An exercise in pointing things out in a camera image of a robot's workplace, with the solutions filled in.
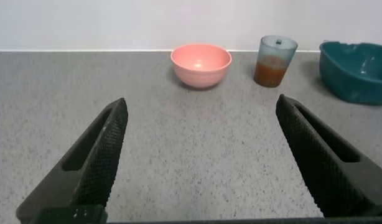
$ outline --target countertop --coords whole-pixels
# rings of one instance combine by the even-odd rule
[[[224,81],[195,91],[169,52],[0,52],[0,223],[118,98],[129,121],[108,221],[319,217],[275,115],[303,103],[382,167],[382,106],[336,98],[319,54],[297,53],[281,86],[252,81],[257,53],[232,52]]]

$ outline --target bowl rim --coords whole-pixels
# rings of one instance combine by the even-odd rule
[[[173,53],[174,53],[176,50],[179,50],[179,49],[182,48],[182,47],[186,47],[186,46],[190,46],[190,45],[205,45],[205,46],[209,46],[209,47],[215,47],[215,48],[217,48],[217,49],[220,49],[220,50],[226,52],[227,55],[230,56],[230,60],[229,60],[228,63],[225,64],[224,66],[219,67],[219,68],[215,68],[215,69],[211,69],[211,70],[203,70],[203,71],[198,70],[198,72],[215,72],[215,71],[219,71],[219,70],[221,70],[221,69],[224,69],[224,68],[228,67],[228,66],[230,65],[230,63],[232,62],[232,60],[233,60],[233,57],[231,56],[231,54],[230,54],[226,49],[224,49],[223,47],[219,47],[219,46],[214,45],[214,44],[206,44],[206,43],[189,43],[189,44],[184,44],[184,45],[181,45],[181,46],[176,47],[175,49],[172,50],[172,53],[170,53],[170,59],[172,60],[172,62],[173,62],[176,66],[178,66],[178,67],[180,67],[180,68],[182,68],[182,69],[185,69],[185,70],[188,70],[188,71],[191,71],[191,72],[196,72],[196,70],[192,70],[192,69],[189,69],[189,68],[185,68],[184,66],[181,66],[180,64],[178,64],[178,63],[173,59]]]
[[[348,71],[347,69],[343,68],[343,66],[341,66],[339,63],[336,62],[336,60],[334,60],[331,56],[329,56],[329,54],[327,53],[326,50],[324,50],[324,45],[325,44],[333,44],[333,43],[339,43],[339,44],[346,44],[346,43],[342,43],[342,42],[339,42],[339,41],[326,41],[322,44],[320,44],[320,51],[321,53],[325,54],[325,56],[334,64],[336,65],[336,67],[338,67],[339,69],[341,69],[342,71],[344,71],[344,73],[346,73],[347,75],[351,76],[351,77],[354,77],[354,78],[357,78],[357,79],[360,79],[360,80],[363,80],[363,81],[366,81],[366,82],[372,82],[372,83],[377,83],[377,84],[381,84],[382,85],[382,80],[377,80],[377,79],[372,79],[372,78],[366,78],[366,77],[361,77],[359,75],[355,75],[354,73]],[[379,47],[382,47],[382,45],[380,44],[372,44],[372,43],[359,43],[359,44],[347,44],[347,45],[361,45],[361,44],[368,44],[368,45],[376,45],[376,46],[379,46]]]

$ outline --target pink bowl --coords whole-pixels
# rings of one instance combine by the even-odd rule
[[[230,53],[212,44],[183,45],[174,49],[170,57],[178,78],[197,88],[220,82],[231,63]]]

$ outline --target speckled countertop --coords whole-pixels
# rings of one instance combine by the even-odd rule
[[[296,54],[278,88],[252,81],[256,53],[231,53],[224,81],[181,85],[168,52],[0,53],[0,223],[97,114],[124,97],[129,123],[108,221],[317,217],[279,127],[299,100],[382,167],[382,106],[338,100],[318,54]]]

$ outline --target orange liquid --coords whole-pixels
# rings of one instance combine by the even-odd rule
[[[288,64],[285,60],[266,56],[256,63],[253,80],[265,87],[277,87],[284,78]]]

